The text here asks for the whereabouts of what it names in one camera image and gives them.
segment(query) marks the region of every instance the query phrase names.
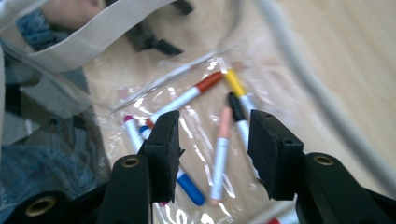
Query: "blue marker cap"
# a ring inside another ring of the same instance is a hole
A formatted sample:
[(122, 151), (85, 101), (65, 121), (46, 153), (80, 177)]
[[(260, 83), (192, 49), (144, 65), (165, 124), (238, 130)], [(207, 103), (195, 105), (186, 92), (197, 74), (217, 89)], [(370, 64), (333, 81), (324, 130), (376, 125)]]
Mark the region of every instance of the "blue marker cap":
[(140, 133), (143, 133), (145, 130), (147, 130), (147, 129), (149, 129), (149, 126), (147, 126), (147, 125), (143, 125), (140, 129), (139, 129), (139, 132)]
[(198, 206), (204, 204), (205, 202), (204, 195), (201, 193), (200, 190), (198, 190), (197, 187), (195, 187), (195, 184), (191, 181), (191, 179), (187, 174), (182, 175), (177, 180), (177, 183), (184, 189), (184, 191), (186, 191), (186, 193), (189, 195), (193, 203), (195, 203)]

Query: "blue marker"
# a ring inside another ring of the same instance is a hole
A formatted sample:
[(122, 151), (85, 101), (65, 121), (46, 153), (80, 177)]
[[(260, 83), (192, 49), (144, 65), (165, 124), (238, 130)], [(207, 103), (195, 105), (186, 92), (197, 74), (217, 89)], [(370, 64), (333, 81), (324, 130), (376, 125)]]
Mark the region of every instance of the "blue marker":
[[(147, 140), (151, 133), (151, 129), (149, 128), (149, 126), (145, 125), (140, 128), (139, 132), (142, 137)], [(187, 175), (186, 172), (183, 171), (183, 169), (181, 169), (180, 166), (178, 167), (177, 172), (177, 183), (184, 189), (187, 195), (189, 195), (193, 203), (199, 206), (204, 204), (204, 195), (195, 186), (190, 177)]]

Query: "screw hole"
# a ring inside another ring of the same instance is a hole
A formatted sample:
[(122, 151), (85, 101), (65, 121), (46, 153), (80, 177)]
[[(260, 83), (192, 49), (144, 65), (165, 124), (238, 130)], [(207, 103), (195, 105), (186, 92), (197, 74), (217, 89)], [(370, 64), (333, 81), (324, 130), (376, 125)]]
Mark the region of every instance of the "screw hole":
[(129, 168), (129, 167), (134, 167), (139, 163), (140, 163), (140, 160), (135, 159), (135, 158), (129, 158), (122, 162), (122, 166)]
[(56, 199), (51, 196), (39, 198), (27, 207), (25, 214), (28, 217), (37, 217), (48, 212), (56, 204)]
[(322, 164), (322, 165), (333, 165), (334, 164), (334, 162), (330, 158), (327, 158), (325, 156), (316, 156), (314, 158), (314, 160), (317, 163)]

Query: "wooden surface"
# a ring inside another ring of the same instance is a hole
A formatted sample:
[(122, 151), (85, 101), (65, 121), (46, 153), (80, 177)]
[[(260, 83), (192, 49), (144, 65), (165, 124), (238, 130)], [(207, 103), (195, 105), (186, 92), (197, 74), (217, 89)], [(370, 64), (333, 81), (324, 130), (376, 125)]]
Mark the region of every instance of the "wooden surface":
[[(172, 60), (153, 50), (136, 53), (122, 37), (85, 66), (92, 97), (103, 105), (114, 105), (119, 101), (120, 89), (139, 90), (166, 71), (213, 50), (230, 21), (225, 1), (192, 2), (195, 10), (187, 17), (178, 15), (171, 7), (164, 7), (148, 18), (157, 36), (177, 44), (185, 53)], [(384, 193), (340, 142), (311, 96), (289, 70), (253, 1), (242, 2), (240, 26), (226, 42), (226, 46), (234, 47), (225, 56), (229, 62), (243, 65), (239, 75), (261, 103), (261, 109), (284, 122), (305, 143), (306, 152), (333, 155), (364, 187)], [(278, 3), (289, 19), (303, 54), (342, 104), (351, 123), (357, 125), (378, 153), (396, 168), (393, 151), (396, 120), (392, 116), (396, 114), (396, 65), (392, 61), (396, 58), (393, 41), (396, 28), (392, 25), (395, 4), (392, 1), (342, 0)], [(143, 124), (149, 112), (154, 112), (208, 74), (207, 67), (208, 63), (204, 63), (178, 82), (148, 94), (140, 105), (132, 104), (111, 115), (107, 108), (97, 106), (98, 123), (110, 161), (130, 153), (127, 135), (120, 126), (122, 115), (132, 113), (141, 118), (139, 124)], [(219, 113), (227, 91), (227, 85), (220, 83), (180, 110), (180, 145), (187, 149), (181, 162), (206, 196), (210, 191), (207, 172), (212, 167)], [(170, 214), (175, 222), (176, 216), (185, 215), (188, 223), (246, 223), (259, 214), (262, 214), (261, 221), (267, 220), (277, 203), (269, 202), (265, 190), (247, 175), (248, 165), (243, 153), (233, 128), (227, 168), (233, 195), (225, 195), (222, 206), (195, 206), (177, 187), (176, 204), (158, 209), (156, 222), (161, 223), (161, 214), (168, 221), (167, 214)]]

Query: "red marker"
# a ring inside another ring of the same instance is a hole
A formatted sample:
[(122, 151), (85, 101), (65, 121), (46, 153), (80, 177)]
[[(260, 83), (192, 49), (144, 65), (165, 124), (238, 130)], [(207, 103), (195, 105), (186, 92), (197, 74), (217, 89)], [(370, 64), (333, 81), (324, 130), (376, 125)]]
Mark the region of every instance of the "red marker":
[(149, 117), (146, 121), (147, 125), (152, 128), (155, 122), (157, 122), (157, 119), (160, 115), (173, 110), (180, 109), (183, 105), (185, 105), (195, 97), (201, 95), (202, 93), (210, 89), (212, 86), (214, 86), (216, 83), (218, 83), (221, 80), (221, 78), (222, 78), (222, 73), (217, 72), (208, 76), (204, 80), (198, 82), (195, 86), (191, 87), (189, 90), (187, 90), (182, 95), (177, 97), (176, 100), (173, 100), (171, 103), (167, 104), (159, 111), (152, 114), (151, 117)]

